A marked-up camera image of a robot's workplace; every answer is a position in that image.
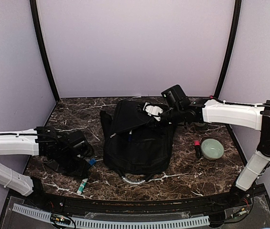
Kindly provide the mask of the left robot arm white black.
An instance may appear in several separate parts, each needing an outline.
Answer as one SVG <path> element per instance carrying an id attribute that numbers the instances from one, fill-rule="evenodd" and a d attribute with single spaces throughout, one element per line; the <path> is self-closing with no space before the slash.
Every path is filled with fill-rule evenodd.
<path id="1" fill-rule="evenodd" d="M 90 164 L 86 158 L 93 155 L 93 147 L 83 132 L 60 132 L 52 127 L 39 126 L 15 132 L 0 132 L 0 156 L 44 156 L 50 169 L 70 177 L 85 178 Z M 23 196 L 30 196 L 39 208 L 49 204 L 40 179 L 25 176 L 0 163 L 0 184 Z"/>

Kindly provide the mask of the white green glue stick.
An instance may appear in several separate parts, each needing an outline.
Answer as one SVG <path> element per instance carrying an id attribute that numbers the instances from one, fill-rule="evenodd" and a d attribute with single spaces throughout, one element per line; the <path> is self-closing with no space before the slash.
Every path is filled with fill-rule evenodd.
<path id="1" fill-rule="evenodd" d="M 78 190 L 76 192 L 77 194 L 81 195 L 83 193 L 84 188 L 85 188 L 85 186 L 87 184 L 87 181 L 88 181 L 88 178 L 82 179 L 82 181 L 80 183 L 80 186 L 79 186 L 79 188 L 78 188 Z"/>

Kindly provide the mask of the white pen blue cap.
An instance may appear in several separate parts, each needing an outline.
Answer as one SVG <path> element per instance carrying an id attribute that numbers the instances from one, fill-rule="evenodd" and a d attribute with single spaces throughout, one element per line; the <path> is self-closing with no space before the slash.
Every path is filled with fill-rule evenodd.
<path id="1" fill-rule="evenodd" d="M 129 137 L 128 137 L 128 141 L 130 142 L 132 139 L 132 130 L 129 131 Z"/>

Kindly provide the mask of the black student backpack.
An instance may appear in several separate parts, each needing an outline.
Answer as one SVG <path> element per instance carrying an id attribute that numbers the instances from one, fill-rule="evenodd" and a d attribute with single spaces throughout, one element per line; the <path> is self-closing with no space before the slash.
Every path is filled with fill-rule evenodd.
<path id="1" fill-rule="evenodd" d="M 113 115 L 100 111 L 105 139 L 103 162 L 121 177 L 130 173 L 149 179 L 168 168 L 176 126 L 158 125 L 155 118 L 137 111 L 140 103 L 143 102 L 121 100 Z"/>

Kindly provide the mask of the black marker pink cap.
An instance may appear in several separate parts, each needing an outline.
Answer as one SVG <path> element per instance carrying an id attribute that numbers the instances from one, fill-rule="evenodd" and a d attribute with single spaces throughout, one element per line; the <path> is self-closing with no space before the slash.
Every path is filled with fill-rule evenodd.
<path id="1" fill-rule="evenodd" d="M 202 158 L 202 156 L 203 156 L 202 149 L 201 149 L 201 146 L 200 146 L 200 142 L 198 140 L 194 141 L 194 149 L 195 149 L 196 157 L 197 158 Z"/>

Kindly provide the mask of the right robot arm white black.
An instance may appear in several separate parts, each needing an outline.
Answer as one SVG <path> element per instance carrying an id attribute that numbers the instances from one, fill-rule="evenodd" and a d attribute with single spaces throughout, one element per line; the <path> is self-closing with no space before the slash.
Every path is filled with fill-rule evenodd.
<path id="1" fill-rule="evenodd" d="M 270 101 L 246 104 L 203 98 L 173 104 L 168 111 L 154 105 L 149 112 L 164 124 L 185 121 L 232 127 L 247 164 L 235 181 L 236 189 L 226 195 L 230 207 L 243 201 L 243 191 L 247 191 L 270 165 Z"/>

